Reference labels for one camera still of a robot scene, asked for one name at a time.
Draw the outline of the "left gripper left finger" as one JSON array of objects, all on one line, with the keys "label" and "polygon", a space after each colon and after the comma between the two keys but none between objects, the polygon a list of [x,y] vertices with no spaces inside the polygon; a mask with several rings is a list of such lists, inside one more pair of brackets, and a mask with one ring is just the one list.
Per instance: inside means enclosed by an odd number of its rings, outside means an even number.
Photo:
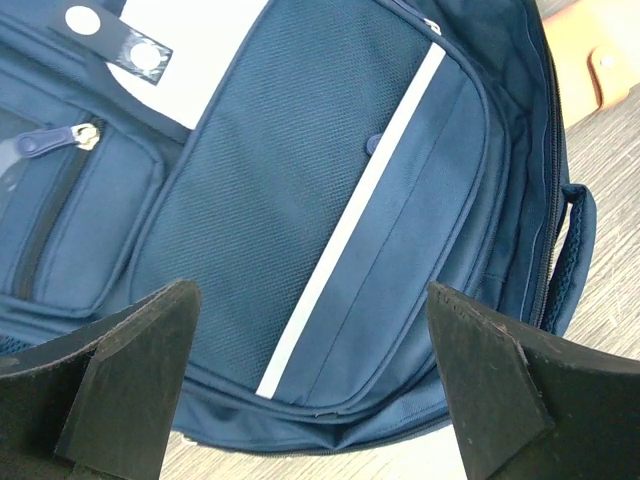
[{"label": "left gripper left finger", "polygon": [[158,478],[199,310],[196,283],[176,281],[2,357],[2,478]]}]

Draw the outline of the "navy blue student backpack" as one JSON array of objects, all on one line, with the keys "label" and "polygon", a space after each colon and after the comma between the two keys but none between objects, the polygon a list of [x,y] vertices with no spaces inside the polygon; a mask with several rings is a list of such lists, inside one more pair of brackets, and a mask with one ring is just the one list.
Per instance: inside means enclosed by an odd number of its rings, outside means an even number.
[{"label": "navy blue student backpack", "polygon": [[333,453],[447,419],[430,282],[566,332],[596,206],[534,2],[69,8],[1,5],[3,354],[193,280],[175,429]]}]

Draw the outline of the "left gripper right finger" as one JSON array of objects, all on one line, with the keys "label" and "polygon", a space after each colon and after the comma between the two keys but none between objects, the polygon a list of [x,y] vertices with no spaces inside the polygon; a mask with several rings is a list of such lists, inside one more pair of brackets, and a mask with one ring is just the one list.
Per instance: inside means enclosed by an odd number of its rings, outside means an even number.
[{"label": "left gripper right finger", "polygon": [[429,330],[470,479],[636,479],[639,363],[428,287]]}]

